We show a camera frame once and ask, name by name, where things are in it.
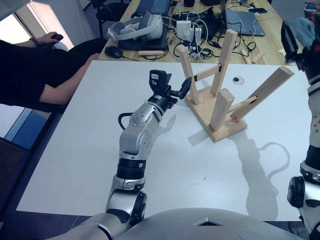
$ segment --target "wooden block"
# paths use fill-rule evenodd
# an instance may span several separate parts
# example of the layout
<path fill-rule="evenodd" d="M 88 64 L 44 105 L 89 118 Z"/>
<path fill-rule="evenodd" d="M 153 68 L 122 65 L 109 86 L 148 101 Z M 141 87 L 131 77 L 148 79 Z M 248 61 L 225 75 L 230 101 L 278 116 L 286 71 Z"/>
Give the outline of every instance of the wooden block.
<path fill-rule="evenodd" d="M 164 51 L 138 51 L 139 56 L 157 56 L 165 54 Z"/>
<path fill-rule="evenodd" d="M 221 89 L 222 82 L 224 81 L 226 71 L 229 64 L 231 53 L 234 49 L 237 33 L 231 29 L 225 32 L 225 37 L 221 49 L 221 55 L 219 57 L 218 64 L 221 64 L 221 71 L 214 75 L 213 84 L 211 87 L 211 93 L 214 97 L 217 96 Z"/>
<path fill-rule="evenodd" d="M 260 58 L 262 58 L 266 54 L 266 51 L 259 52 L 254 58 L 252 58 L 251 63 L 256 64 Z"/>
<path fill-rule="evenodd" d="M 192 101 L 194 102 L 194 104 L 199 104 L 200 101 L 199 101 L 199 97 L 197 94 L 194 73 L 192 72 L 192 67 L 191 67 L 191 63 L 190 63 L 190 59 L 189 59 L 189 51 L 183 45 L 179 45 L 176 49 L 179 53 L 179 58 L 180 58 L 180 61 L 182 64 L 185 78 L 186 79 L 190 78 L 190 77 L 192 78 L 191 79 L 191 87 L 190 87 L 190 94 L 192 97 Z"/>
<path fill-rule="evenodd" d="M 195 105 L 190 94 L 185 97 L 185 101 L 214 143 L 246 129 L 245 121 L 235 122 L 231 119 L 230 114 L 227 114 L 221 127 L 214 131 L 210 126 L 210 120 L 216 98 L 211 93 L 211 86 L 201 89 L 197 93 L 201 98 L 201 104 Z"/>
<path fill-rule="evenodd" d="M 236 105 L 231 106 L 230 109 L 229 109 L 229 113 L 232 113 L 234 111 L 237 111 L 239 109 L 242 109 L 242 108 L 248 106 L 249 104 L 251 104 L 256 99 L 257 99 L 257 96 L 249 97 L 248 99 L 246 99 L 246 100 L 244 100 L 242 102 L 239 102 Z"/>
<path fill-rule="evenodd" d="M 248 52 L 245 50 L 245 49 L 241 49 L 241 53 L 245 56 L 243 56 L 244 60 L 245 60 L 245 63 L 246 64 L 251 64 L 251 59 L 248 55 Z"/>
<path fill-rule="evenodd" d="M 217 131 L 220 128 L 234 100 L 235 97 L 228 89 L 223 88 L 218 92 L 210 120 L 213 130 Z"/>
<path fill-rule="evenodd" d="M 254 109 L 259 103 L 266 99 L 293 75 L 294 73 L 285 66 L 279 67 L 274 73 L 272 73 L 270 77 L 268 77 L 267 80 L 264 81 L 264 83 L 261 84 L 261 86 L 257 88 L 257 90 L 255 90 L 249 96 L 249 98 L 256 96 L 257 99 L 250 105 L 234 111 L 231 114 L 231 118 L 235 121 L 241 120 L 245 115 L 247 115 L 252 109 Z"/>
<path fill-rule="evenodd" d="M 206 70 L 198 72 L 194 77 L 196 77 L 197 81 L 200 81 L 200 80 L 205 79 L 213 74 L 219 73 L 220 67 L 221 67 L 221 64 L 218 64 L 217 66 L 210 67 Z"/>

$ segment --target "black computer mouse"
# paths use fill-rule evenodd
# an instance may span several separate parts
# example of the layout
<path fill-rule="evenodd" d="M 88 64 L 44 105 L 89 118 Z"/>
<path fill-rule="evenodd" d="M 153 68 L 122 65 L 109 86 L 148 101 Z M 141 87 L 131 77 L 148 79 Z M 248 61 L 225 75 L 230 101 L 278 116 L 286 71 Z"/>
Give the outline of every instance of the black computer mouse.
<path fill-rule="evenodd" d="M 124 51 L 122 51 L 120 48 L 116 47 L 116 46 L 107 46 L 104 49 L 104 52 L 106 55 L 119 59 L 124 55 Z"/>

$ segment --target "person's arm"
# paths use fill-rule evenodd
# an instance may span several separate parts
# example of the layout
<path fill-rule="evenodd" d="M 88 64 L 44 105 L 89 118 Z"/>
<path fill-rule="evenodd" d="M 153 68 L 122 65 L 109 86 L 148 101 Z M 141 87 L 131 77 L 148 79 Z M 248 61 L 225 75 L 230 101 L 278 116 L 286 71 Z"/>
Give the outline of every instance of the person's arm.
<path fill-rule="evenodd" d="M 91 61 L 98 59 L 99 53 L 90 56 L 86 63 L 69 80 L 60 84 L 56 88 L 46 84 L 40 96 L 39 102 L 59 105 L 67 104 L 74 95 Z"/>
<path fill-rule="evenodd" d="M 50 43 L 58 43 L 59 42 L 58 40 L 51 38 L 56 33 L 57 33 L 56 31 L 49 32 L 48 34 L 43 35 L 42 37 L 36 38 L 36 40 L 38 41 L 38 43 L 40 45 L 45 45 L 45 44 L 50 44 Z M 21 47 L 28 47 L 28 48 L 36 48 L 37 47 L 36 44 L 32 40 L 17 43 L 15 45 L 21 46 Z"/>

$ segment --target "vr headset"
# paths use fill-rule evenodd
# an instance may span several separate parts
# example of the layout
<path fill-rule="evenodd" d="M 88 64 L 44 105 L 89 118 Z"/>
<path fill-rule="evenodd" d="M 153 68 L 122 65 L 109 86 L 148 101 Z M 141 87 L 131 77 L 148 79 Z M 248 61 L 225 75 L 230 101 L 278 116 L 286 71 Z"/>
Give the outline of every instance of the vr headset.
<path fill-rule="evenodd" d="M 160 15 L 146 11 L 144 16 L 134 17 L 128 21 L 117 21 L 108 29 L 107 36 L 114 41 L 127 39 L 143 42 L 159 39 L 162 35 L 163 21 Z"/>

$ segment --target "laptop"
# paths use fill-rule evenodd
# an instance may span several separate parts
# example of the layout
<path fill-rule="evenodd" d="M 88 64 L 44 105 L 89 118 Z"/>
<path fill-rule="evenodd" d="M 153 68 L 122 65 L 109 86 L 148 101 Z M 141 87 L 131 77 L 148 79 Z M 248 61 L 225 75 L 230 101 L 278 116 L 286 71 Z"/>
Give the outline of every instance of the laptop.
<path fill-rule="evenodd" d="M 136 12 L 144 13 L 145 11 L 148 11 L 151 14 L 167 16 L 170 4 L 171 0 L 140 0 Z"/>
<path fill-rule="evenodd" d="M 254 33 L 255 36 L 266 35 L 253 12 L 226 9 L 226 2 L 224 0 L 220 0 L 220 7 L 226 29 L 232 29 L 240 35 L 252 36 Z"/>
<path fill-rule="evenodd" d="M 167 16 L 170 9 L 171 0 L 141 0 L 136 12 L 144 13 L 149 11 L 151 14 L 159 14 Z M 119 41 L 118 46 L 121 49 L 136 50 L 136 51 L 152 51 L 152 50 L 166 50 L 167 31 L 169 19 L 162 18 L 162 36 L 148 42 L 142 42 L 140 39 L 127 39 Z"/>

